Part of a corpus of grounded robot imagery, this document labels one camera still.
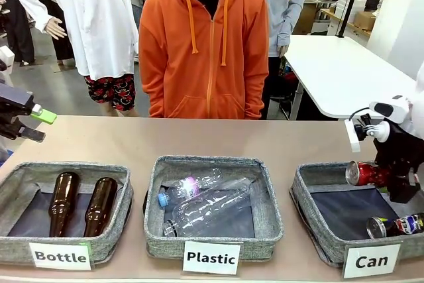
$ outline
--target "hoodie pocket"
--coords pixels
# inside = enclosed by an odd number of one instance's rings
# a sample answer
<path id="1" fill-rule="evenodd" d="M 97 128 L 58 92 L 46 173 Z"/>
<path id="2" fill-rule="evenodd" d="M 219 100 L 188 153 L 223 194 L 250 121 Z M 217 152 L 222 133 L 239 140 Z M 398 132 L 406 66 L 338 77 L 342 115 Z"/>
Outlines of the hoodie pocket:
<path id="1" fill-rule="evenodd" d="M 170 119 L 204 119 L 206 116 L 206 99 L 184 96 L 180 104 L 167 117 Z"/>
<path id="2" fill-rule="evenodd" d="M 218 119 L 244 119 L 244 107 L 231 94 L 220 95 L 217 102 Z"/>

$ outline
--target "mannequin hand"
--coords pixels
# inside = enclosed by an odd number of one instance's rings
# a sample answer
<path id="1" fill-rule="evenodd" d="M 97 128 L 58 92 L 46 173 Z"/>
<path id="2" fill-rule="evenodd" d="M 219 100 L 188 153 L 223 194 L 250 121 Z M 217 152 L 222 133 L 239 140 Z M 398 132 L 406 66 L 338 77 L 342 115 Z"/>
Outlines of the mannequin hand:
<path id="1" fill-rule="evenodd" d="M 280 53 L 280 58 L 285 56 L 288 50 L 289 50 L 289 46 L 279 46 L 278 52 Z"/>
<path id="2" fill-rule="evenodd" d="M 45 31 L 52 36 L 53 39 L 59 40 L 59 38 L 64 38 L 67 36 L 65 29 L 63 29 L 59 24 L 62 23 L 60 19 L 51 18 L 45 28 Z"/>

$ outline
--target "dark can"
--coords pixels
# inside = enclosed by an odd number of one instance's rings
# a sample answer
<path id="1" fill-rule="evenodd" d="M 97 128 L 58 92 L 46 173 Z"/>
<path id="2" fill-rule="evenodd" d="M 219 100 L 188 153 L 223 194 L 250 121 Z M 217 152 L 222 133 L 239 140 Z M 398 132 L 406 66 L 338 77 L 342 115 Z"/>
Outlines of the dark can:
<path id="1" fill-rule="evenodd" d="M 373 185 L 386 187 L 390 171 L 363 162 L 350 162 L 346 168 L 346 181 L 353 186 Z"/>
<path id="2" fill-rule="evenodd" d="M 369 218 L 366 222 L 366 231 L 371 239 L 422 233 L 424 232 L 424 213 L 392 220 L 379 217 Z"/>

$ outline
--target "pink bottle label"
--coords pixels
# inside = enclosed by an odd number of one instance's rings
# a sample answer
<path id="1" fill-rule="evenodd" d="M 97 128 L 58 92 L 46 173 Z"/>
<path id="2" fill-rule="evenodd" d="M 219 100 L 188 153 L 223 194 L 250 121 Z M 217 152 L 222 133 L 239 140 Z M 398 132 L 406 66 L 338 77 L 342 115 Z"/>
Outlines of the pink bottle label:
<path id="1" fill-rule="evenodd" d="M 200 192 L 199 186 L 197 185 L 193 177 L 187 177 L 182 180 L 183 188 L 185 189 L 186 199 L 191 199 L 194 196 L 197 196 Z"/>

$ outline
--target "label card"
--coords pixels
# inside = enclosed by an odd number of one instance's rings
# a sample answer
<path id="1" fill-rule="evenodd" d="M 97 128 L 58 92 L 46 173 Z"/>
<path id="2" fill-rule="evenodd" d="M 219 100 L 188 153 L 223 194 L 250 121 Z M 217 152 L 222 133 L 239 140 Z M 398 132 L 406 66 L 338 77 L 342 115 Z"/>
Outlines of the label card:
<path id="1" fill-rule="evenodd" d="M 240 245 L 185 242 L 183 271 L 237 274 Z"/>
<path id="2" fill-rule="evenodd" d="M 30 243 L 32 258 L 37 268 L 56 270 L 91 270 L 87 245 L 46 245 Z"/>
<path id="3" fill-rule="evenodd" d="M 400 245 L 351 248 L 344 263 L 344 278 L 392 273 L 398 260 Z"/>

